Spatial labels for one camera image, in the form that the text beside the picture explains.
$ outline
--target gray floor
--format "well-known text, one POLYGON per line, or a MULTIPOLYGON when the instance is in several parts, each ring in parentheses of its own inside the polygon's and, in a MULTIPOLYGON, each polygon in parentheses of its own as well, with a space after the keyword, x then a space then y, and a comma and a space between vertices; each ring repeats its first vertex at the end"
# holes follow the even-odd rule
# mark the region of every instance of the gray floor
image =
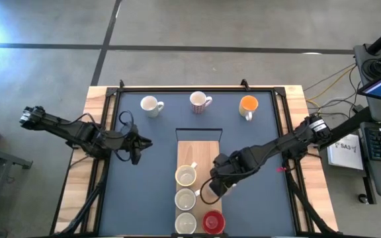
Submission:
MULTIPOLYGON (((0 1, 0 43, 102 44, 115 0, 0 1)), ((381 35, 375 0, 123 0, 111 44, 351 49, 381 35)), ((99 50, 0 49, 0 148, 34 161, 15 168, 0 198, 0 231, 9 237, 47 235, 71 150, 45 132, 20 128, 25 106, 81 114, 99 50)), ((353 63, 348 55, 108 51, 99 85, 299 84, 303 87, 353 63)), ((359 82, 356 70, 355 84, 359 82)), ((306 92, 312 97, 333 79, 306 92)), ((353 92, 348 77, 324 95, 353 92)), ((358 102, 366 104, 362 97, 358 102)), ((324 112, 348 113, 347 104, 324 112)), ((343 116, 328 116, 337 126, 343 116)), ((324 165, 339 229, 381 237, 381 197, 365 206, 359 176, 324 165)))

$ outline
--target mug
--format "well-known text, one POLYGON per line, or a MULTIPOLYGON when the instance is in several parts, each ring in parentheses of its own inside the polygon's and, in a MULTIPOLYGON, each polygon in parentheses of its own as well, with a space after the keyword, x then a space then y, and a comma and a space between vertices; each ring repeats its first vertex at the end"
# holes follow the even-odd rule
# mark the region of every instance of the mug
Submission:
POLYGON ((175 229, 179 234, 192 234, 196 230, 196 219, 188 213, 183 212, 178 215, 175 221, 175 229))
POLYGON ((192 104, 192 111, 196 114, 204 112, 205 108, 212 102, 212 97, 207 97, 205 93, 196 91, 190 95, 190 103, 192 104))
POLYGON ((202 228, 208 234, 221 234, 226 227, 226 220, 218 210, 211 210, 205 213, 202 219, 202 228))
POLYGON ((182 188, 176 192, 176 207, 182 211, 189 211, 196 204, 196 197, 199 196, 200 190, 193 192, 189 188, 182 188))
POLYGON ((164 108, 164 102, 158 102, 153 96, 146 96, 140 101, 140 107, 145 111, 146 116, 155 118, 164 108))
POLYGON ((251 121, 257 107, 258 100, 254 96, 244 96, 239 103, 239 113, 247 121, 251 121))
POLYGON ((176 182, 181 186, 190 186, 196 180, 196 170, 195 167, 197 163, 192 163, 192 165, 182 165, 175 173, 176 182))

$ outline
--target white mug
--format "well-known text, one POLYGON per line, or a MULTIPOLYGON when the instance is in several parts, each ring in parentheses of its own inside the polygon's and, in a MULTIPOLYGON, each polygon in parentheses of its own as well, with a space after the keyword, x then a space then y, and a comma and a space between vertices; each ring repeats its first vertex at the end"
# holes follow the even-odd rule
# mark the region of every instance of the white mug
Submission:
POLYGON ((192 163, 192 165, 182 165, 175 173, 176 182, 181 186, 190 186, 196 180, 196 170, 195 167, 197 163, 192 163))
POLYGON ((158 102, 153 96, 146 96, 140 101, 140 107, 145 111, 146 116, 155 118, 164 108, 164 102, 158 102))
POLYGON ((196 230, 196 219, 188 213, 183 212, 178 215, 175 221, 175 229, 179 234, 192 234, 196 230))
POLYGON ((200 190, 193 192, 189 188, 182 188, 176 192, 176 207, 182 211, 189 211, 196 204, 196 197, 199 196, 200 190))
POLYGON ((212 102, 212 97, 207 97, 205 93, 196 91, 190 95, 190 103, 192 104, 192 111, 196 114, 204 112, 205 108, 212 102))

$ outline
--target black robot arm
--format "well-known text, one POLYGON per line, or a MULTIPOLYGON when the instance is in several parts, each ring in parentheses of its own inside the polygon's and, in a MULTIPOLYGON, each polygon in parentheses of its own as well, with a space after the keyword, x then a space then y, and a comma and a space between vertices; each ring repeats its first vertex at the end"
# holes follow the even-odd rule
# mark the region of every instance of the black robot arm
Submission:
POLYGON ((300 160, 307 154, 309 144, 324 143, 330 135, 330 129, 321 117, 313 115, 306 117, 292 133, 265 145, 245 147, 234 151, 230 156, 219 154, 214 160, 214 168, 210 171, 210 188, 221 197, 233 184, 256 173, 273 155, 283 153, 285 160, 300 160))
POLYGON ((34 108, 27 106, 23 110, 20 123, 23 128, 28 130, 45 130, 59 136, 65 139, 66 144, 70 147, 78 145, 86 154, 95 159, 107 158, 112 151, 116 153, 118 150, 125 150, 130 152, 132 164, 137 165, 141 157, 140 151, 151 146, 152 142, 138 134, 138 128, 133 121, 122 122, 121 115, 119 115, 119 120, 123 127, 119 132, 104 130, 90 114, 84 114, 70 122, 46 113, 41 106, 34 108), (92 119, 92 122, 79 121, 86 115, 92 119))

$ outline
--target blue table surface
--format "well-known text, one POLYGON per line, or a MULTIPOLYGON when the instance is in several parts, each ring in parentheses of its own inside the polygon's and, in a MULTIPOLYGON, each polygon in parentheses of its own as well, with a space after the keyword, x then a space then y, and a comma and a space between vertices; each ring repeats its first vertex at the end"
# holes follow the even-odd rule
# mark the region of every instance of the blue table surface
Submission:
MULTIPOLYGON (((213 102, 203 114, 192 113, 190 93, 122 94, 119 112, 130 110, 139 134, 152 139, 153 146, 142 151, 138 165, 111 157, 100 235, 170 235, 175 232, 176 128, 221 128, 220 153, 226 155, 278 137, 270 92, 206 94, 213 102), (147 95, 165 103, 157 118, 146 117, 140 108, 141 99, 147 95), (245 95, 253 95, 259 101, 251 122, 238 112, 240 99, 245 95)), ((212 140, 219 135, 198 133, 192 137, 212 140)), ((231 236, 294 235, 286 180, 283 173, 276 171, 281 163, 281 155, 271 157, 258 173, 239 182, 222 198, 226 233, 231 236)))

